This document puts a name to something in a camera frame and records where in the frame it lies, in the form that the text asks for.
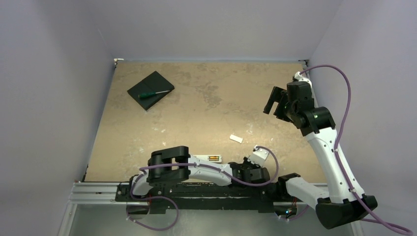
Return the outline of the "white battery cover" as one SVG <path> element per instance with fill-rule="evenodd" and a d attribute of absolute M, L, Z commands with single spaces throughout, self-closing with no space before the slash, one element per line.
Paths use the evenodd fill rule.
<path fill-rule="evenodd" d="M 242 142 L 243 142 L 243 138 L 238 137 L 238 136 L 236 136 L 234 134 L 231 134 L 229 136 L 229 139 L 232 140 L 232 141 L 234 141 L 234 142 L 240 143 L 240 144 L 242 144 Z"/>

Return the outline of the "white remote control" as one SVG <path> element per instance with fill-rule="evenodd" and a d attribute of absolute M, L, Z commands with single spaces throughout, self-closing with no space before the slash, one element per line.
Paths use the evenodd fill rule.
<path fill-rule="evenodd" d="M 207 162 L 222 163 L 221 155 L 195 155 L 195 157 Z"/>

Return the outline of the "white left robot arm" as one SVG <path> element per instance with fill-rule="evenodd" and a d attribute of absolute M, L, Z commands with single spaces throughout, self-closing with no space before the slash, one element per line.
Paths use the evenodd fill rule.
<path fill-rule="evenodd" d="M 189 153 L 186 146 L 173 147 L 155 151 L 148 165 L 139 169 L 128 187 L 127 194 L 134 201 L 141 201 L 155 187 L 164 187 L 188 179 L 197 179 L 214 183 L 218 186 L 262 187 L 270 184 L 270 176 L 264 163 L 270 149 L 255 146 L 253 152 L 242 163 L 229 162 L 219 164 L 202 160 Z"/>

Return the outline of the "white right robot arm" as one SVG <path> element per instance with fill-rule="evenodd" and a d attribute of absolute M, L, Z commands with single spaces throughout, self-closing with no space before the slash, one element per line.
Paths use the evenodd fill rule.
<path fill-rule="evenodd" d="M 321 190 L 292 173 L 278 178 L 276 193 L 282 200 L 295 197 L 305 202 L 315 210 L 326 229 L 333 229 L 363 219 L 368 215 L 367 209 L 374 210 L 378 202 L 374 196 L 366 195 L 356 181 L 336 143 L 337 131 L 331 113 L 325 107 L 315 107 L 311 88 L 304 81 L 287 83 L 286 89 L 274 87 L 264 113 L 269 114 L 276 102 L 274 116 L 301 131 L 322 167 L 328 190 Z"/>

